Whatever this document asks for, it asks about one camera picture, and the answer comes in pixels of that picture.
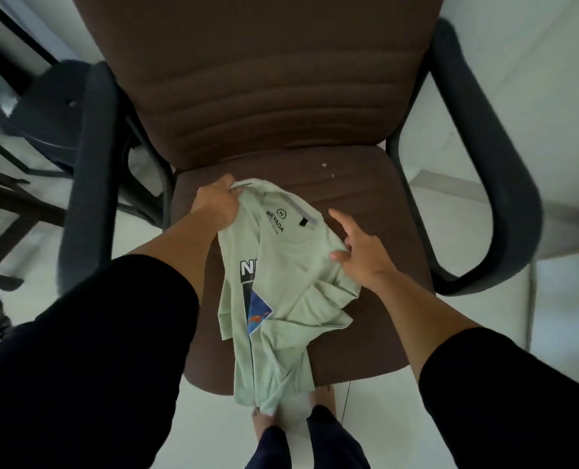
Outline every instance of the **light green t-shirt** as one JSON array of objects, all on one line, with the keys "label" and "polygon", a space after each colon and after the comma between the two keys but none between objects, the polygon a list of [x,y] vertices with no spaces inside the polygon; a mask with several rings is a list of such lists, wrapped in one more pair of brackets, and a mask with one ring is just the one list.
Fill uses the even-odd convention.
[{"label": "light green t-shirt", "polygon": [[247,179],[233,224],[219,233],[225,277],[218,318],[233,339],[235,400],[273,414],[314,389],[307,344],[343,329],[360,287],[329,259],[343,242],[322,215],[271,182]]}]

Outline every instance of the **person's left hand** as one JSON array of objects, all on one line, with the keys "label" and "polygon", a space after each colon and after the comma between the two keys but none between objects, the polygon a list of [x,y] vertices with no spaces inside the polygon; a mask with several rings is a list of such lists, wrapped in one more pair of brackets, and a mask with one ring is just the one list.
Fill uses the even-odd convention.
[{"label": "person's left hand", "polygon": [[238,196],[243,191],[243,188],[231,189],[234,182],[232,174],[224,174],[212,184],[198,188],[191,212],[212,211],[217,218],[218,230],[227,228],[238,215]]}]

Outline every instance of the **brown office chair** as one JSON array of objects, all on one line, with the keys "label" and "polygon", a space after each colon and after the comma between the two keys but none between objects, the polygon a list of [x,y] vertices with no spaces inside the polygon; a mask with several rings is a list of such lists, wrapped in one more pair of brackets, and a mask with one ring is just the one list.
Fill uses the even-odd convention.
[{"label": "brown office chair", "polygon": [[[92,69],[60,252],[62,291],[110,259],[113,165],[133,134],[177,170],[173,222],[198,187],[231,172],[270,180],[325,217],[329,207],[352,214],[430,291],[487,289],[533,256],[537,190],[454,30],[438,23],[442,0],[74,1],[125,94],[106,64]],[[398,160],[400,130],[429,70],[494,212],[488,256],[461,277],[434,259]],[[387,153],[376,146],[385,139]],[[233,344],[221,340],[217,321],[223,277],[216,242],[184,374],[203,390],[232,394]],[[316,385],[407,365],[374,294],[363,290],[346,312],[350,327],[309,345]]]}]

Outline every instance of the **navy blue pants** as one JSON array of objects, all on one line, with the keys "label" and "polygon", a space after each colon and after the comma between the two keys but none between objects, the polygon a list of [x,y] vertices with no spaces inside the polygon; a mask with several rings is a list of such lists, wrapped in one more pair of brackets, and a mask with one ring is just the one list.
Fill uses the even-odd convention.
[{"label": "navy blue pants", "polygon": [[[348,433],[330,410],[313,407],[307,418],[314,469],[369,469],[361,445]],[[291,469],[291,457],[285,432],[278,426],[264,431],[246,469]]]}]

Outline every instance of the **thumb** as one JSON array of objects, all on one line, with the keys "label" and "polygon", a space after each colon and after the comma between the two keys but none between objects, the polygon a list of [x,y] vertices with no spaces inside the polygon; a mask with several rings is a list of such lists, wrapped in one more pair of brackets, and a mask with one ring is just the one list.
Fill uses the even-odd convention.
[{"label": "thumb", "polygon": [[346,253],[346,252],[342,252],[340,250],[337,250],[335,252],[329,253],[329,258],[331,260],[336,261],[337,263],[340,263],[341,265],[343,265],[344,263],[346,263],[347,261],[350,260],[350,255],[348,255],[348,253]]}]

